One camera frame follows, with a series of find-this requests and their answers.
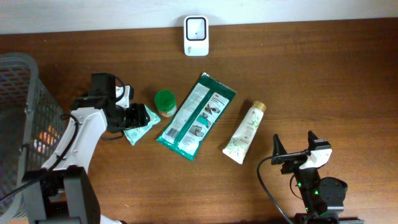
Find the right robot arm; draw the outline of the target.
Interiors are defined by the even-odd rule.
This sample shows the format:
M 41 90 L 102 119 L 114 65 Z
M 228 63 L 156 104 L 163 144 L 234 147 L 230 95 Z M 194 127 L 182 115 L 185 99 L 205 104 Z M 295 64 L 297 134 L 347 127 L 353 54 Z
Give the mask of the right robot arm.
M 364 223 L 358 218 L 340 218 L 348 184 L 334 177 L 321 178 L 319 168 L 332 153 L 331 144 L 308 132 L 308 148 L 288 153 L 277 134 L 273 136 L 274 150 L 271 164 L 281 165 L 281 174 L 292 174 L 297 182 L 306 213 L 294 216 L 297 223 Z

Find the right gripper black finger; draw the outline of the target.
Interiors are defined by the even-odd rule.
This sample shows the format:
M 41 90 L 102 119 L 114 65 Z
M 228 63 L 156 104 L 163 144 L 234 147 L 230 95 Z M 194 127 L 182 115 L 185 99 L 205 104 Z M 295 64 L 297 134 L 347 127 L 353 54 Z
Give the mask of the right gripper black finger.
M 323 144 L 323 140 L 319 139 L 313 131 L 308 132 L 308 149 L 316 149 Z
M 287 151 L 285 150 L 283 144 L 281 143 L 278 134 L 273 135 L 273 156 L 281 156 L 281 155 L 286 155 Z

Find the green white gloves package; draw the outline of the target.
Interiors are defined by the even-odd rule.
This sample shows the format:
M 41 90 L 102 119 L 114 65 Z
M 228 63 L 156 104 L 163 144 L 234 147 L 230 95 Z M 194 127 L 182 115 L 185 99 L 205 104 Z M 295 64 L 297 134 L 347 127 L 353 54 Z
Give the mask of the green white gloves package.
M 203 140 L 235 96 L 235 90 L 202 73 L 157 142 L 193 161 Z

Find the green lid jar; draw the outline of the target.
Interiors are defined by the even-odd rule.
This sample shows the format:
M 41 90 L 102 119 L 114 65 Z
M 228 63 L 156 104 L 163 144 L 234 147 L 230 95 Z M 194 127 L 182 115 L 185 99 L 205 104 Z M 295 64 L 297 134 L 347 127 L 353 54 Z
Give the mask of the green lid jar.
M 177 112 L 175 96 L 170 90 L 157 92 L 154 102 L 157 112 L 163 117 L 172 117 Z

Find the mint green snack packet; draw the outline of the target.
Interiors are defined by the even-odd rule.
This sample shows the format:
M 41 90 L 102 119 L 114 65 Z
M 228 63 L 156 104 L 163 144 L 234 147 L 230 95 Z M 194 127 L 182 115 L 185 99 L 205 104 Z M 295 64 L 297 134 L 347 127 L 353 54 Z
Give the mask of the mint green snack packet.
M 140 140 L 140 138 L 143 137 L 143 135 L 145 135 L 153 126 L 160 122 L 160 118 L 155 112 L 151 111 L 147 106 L 145 106 L 145 108 L 150 118 L 147 126 L 124 131 L 126 139 L 131 143 L 132 146 L 134 146 L 138 140 Z

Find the white lotion tube gold cap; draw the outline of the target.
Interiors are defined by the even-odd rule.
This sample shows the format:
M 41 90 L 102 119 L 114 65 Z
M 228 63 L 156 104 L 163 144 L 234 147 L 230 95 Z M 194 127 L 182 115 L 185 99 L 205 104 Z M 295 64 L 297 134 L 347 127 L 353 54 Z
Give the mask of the white lotion tube gold cap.
M 238 164 L 243 163 L 262 121 L 265 110 L 266 105 L 264 103 L 254 101 L 237 130 L 223 149 L 223 153 Z

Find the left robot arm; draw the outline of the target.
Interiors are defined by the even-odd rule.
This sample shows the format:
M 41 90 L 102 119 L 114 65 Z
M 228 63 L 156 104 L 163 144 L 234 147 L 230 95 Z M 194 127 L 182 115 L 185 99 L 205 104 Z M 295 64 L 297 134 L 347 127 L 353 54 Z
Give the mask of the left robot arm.
M 22 191 L 29 223 L 113 223 L 101 213 L 88 168 L 105 132 L 123 133 L 146 126 L 143 104 L 131 103 L 134 89 L 110 73 L 94 73 L 91 90 L 78 97 L 68 126 L 39 170 L 24 174 Z

